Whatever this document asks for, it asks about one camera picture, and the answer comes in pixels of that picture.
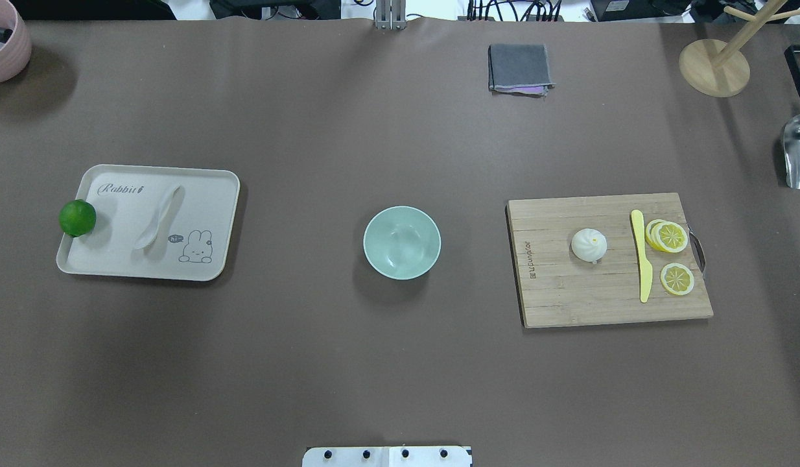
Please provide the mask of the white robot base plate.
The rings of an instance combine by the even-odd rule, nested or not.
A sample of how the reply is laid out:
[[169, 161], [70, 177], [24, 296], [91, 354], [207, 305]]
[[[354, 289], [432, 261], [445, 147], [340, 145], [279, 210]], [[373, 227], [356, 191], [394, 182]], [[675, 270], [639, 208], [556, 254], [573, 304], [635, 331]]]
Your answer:
[[464, 446], [346, 446], [306, 450], [302, 466], [472, 466]]

